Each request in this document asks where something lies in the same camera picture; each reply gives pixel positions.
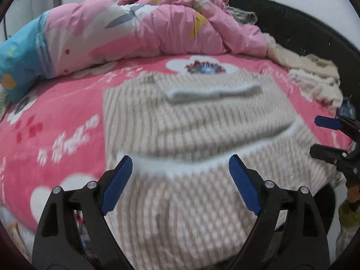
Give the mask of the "beige white houndstooth coat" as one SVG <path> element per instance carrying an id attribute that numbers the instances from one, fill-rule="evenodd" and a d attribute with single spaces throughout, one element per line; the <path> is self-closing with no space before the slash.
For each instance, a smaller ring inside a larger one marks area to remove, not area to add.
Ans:
<path id="1" fill-rule="evenodd" d="M 108 168 L 133 172 L 115 212 L 115 239 L 135 269 L 200 269 L 236 255 L 255 222 L 228 171 L 232 155 L 263 179 L 316 193 L 336 170 L 273 77 L 152 73 L 103 94 Z"/>

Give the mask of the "cream fleece blanket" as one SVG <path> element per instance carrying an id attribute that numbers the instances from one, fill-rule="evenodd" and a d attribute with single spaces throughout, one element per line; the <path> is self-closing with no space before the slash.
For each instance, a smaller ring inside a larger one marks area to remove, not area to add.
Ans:
<path id="1" fill-rule="evenodd" d="M 310 101 L 317 101 L 335 113 L 343 102 L 340 90 L 340 74 L 331 60 L 314 54 L 301 56 L 284 48 L 266 34 L 267 57 L 286 69 L 290 79 L 300 87 L 301 94 Z"/>

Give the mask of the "black headboard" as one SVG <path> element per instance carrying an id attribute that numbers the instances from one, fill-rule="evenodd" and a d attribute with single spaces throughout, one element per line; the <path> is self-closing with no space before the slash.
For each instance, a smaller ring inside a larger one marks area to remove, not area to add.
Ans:
<path id="1" fill-rule="evenodd" d="M 340 89 L 359 105 L 359 50 L 324 22 L 270 0 L 229 0 L 229 5 L 254 12 L 256 25 L 281 46 L 305 56 L 315 54 L 338 67 Z"/>

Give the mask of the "pink floral bed sheet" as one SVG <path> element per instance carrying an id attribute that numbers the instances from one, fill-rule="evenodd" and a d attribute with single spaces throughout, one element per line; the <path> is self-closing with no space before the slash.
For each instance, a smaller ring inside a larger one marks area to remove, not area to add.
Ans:
<path id="1" fill-rule="evenodd" d="M 268 74 L 316 136 L 346 149 L 349 137 L 314 124 L 327 107 L 306 99 L 288 71 L 267 59 L 247 56 L 159 56 L 110 62 L 45 81 L 31 90 L 1 122 L 1 204 L 35 230 L 53 187 L 83 187 L 107 166 L 103 94 L 152 73 L 223 75 L 240 70 Z"/>

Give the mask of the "plaid green garment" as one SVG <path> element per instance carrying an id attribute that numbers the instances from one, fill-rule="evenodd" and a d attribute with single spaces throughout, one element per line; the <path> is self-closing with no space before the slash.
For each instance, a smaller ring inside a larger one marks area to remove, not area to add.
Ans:
<path id="1" fill-rule="evenodd" d="M 231 6 L 227 6 L 226 9 L 240 25 L 255 25 L 258 21 L 258 17 L 254 12 L 244 11 Z"/>

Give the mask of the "pink floral quilt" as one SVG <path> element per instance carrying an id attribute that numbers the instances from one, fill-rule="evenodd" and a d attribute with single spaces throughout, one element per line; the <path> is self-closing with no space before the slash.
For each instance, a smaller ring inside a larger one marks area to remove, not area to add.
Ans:
<path id="1" fill-rule="evenodd" d="M 1 45 L 1 85 L 16 103 L 38 80 L 122 58 L 267 52 L 261 30 L 222 0 L 85 0 L 42 13 Z"/>

